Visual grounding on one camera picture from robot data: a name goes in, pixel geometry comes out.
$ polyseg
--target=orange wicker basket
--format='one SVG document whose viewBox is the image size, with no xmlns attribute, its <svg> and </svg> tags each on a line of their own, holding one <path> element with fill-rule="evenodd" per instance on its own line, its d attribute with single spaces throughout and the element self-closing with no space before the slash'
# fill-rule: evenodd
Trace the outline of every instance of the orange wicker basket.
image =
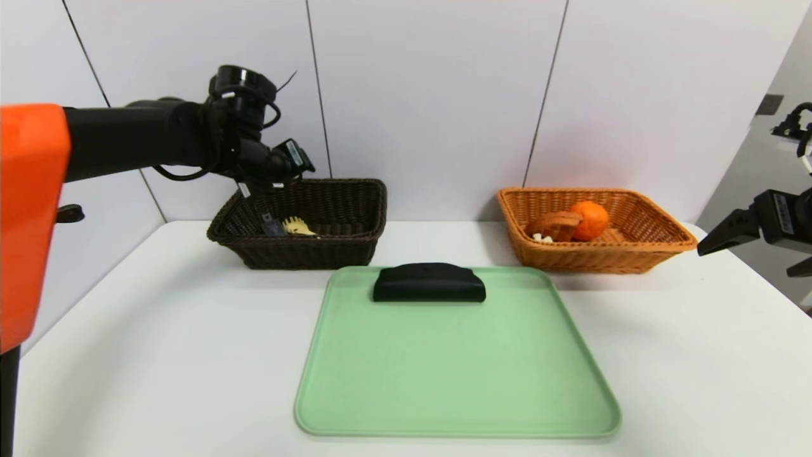
<svg viewBox="0 0 812 457">
<path fill-rule="evenodd" d="M 528 222 L 592 200 L 607 209 L 609 228 L 591 242 L 540 243 Z M 697 246 L 697 239 L 646 196 L 624 189 L 510 188 L 499 191 L 513 250 L 528 267 L 565 272 L 643 273 Z"/>
</svg>

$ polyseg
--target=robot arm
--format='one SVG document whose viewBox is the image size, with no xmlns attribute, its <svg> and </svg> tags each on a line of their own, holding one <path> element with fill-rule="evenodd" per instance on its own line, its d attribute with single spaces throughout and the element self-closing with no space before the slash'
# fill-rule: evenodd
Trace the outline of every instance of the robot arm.
<svg viewBox="0 0 812 457">
<path fill-rule="evenodd" d="M 801 113 L 812 111 L 812 102 L 798 105 L 772 129 L 772 134 L 797 141 L 797 156 L 812 175 L 807 149 L 812 140 L 812 123 L 801 126 Z M 725 250 L 764 237 L 774 246 L 812 254 L 812 189 L 800 195 L 768 189 L 748 209 L 734 210 L 714 227 L 697 246 L 699 255 Z M 812 276 L 812 258 L 787 268 L 787 276 Z"/>
<path fill-rule="evenodd" d="M 214 172 L 255 189 L 298 181 L 315 169 L 296 142 L 273 149 L 260 142 L 262 129 L 279 120 L 276 91 L 263 75 L 224 65 L 203 104 L 162 98 L 124 108 L 66 108 L 71 156 L 65 182 L 146 167 L 176 181 Z M 266 107 L 275 111 L 267 123 Z M 201 170 L 176 176 L 162 165 Z"/>
<path fill-rule="evenodd" d="M 32 331 L 54 220 L 62 219 L 57 205 L 63 182 L 154 167 L 176 181 L 209 172 L 228 176 L 248 197 L 315 171 L 295 141 L 274 148 L 260 142 L 262 129 L 279 120 L 276 93 L 263 75 L 225 65 L 211 78 L 202 104 L 164 98 L 124 108 L 4 107 L 0 354 Z M 275 112 L 270 122 L 267 107 Z M 163 165 L 201 170 L 177 176 Z"/>
</svg>

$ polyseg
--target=dark brown wicker basket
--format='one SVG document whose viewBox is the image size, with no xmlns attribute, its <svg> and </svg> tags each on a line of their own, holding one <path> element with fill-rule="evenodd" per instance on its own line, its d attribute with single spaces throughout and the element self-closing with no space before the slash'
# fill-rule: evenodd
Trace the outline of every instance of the dark brown wicker basket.
<svg viewBox="0 0 812 457">
<path fill-rule="evenodd" d="M 299 216 L 318 237 L 267 237 L 259 223 L 263 211 L 280 220 Z M 381 181 L 304 180 L 249 200 L 237 192 L 207 234 L 249 268 L 333 270 L 369 264 L 386 222 L 387 188 Z"/>
</svg>

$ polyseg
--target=white table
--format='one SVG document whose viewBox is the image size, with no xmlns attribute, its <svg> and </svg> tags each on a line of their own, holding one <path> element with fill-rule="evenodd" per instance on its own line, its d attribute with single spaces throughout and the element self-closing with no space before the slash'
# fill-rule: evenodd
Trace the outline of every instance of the white table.
<svg viewBox="0 0 812 457">
<path fill-rule="evenodd" d="M 554 275 L 611 439 L 330 438 L 293 420 L 330 272 L 248 270 L 207 226 L 161 227 L 23 358 L 17 457 L 812 455 L 812 320 L 728 252 Z M 498 223 L 389 223 L 373 263 L 418 261 L 516 264 Z"/>
</svg>

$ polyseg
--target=orange robot part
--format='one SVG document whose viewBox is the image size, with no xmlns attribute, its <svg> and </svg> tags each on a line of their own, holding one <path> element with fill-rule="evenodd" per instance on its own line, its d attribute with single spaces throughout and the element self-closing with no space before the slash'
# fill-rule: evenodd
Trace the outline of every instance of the orange robot part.
<svg viewBox="0 0 812 457">
<path fill-rule="evenodd" d="M 0 353 L 37 318 L 71 136 L 59 105 L 0 108 Z"/>
</svg>

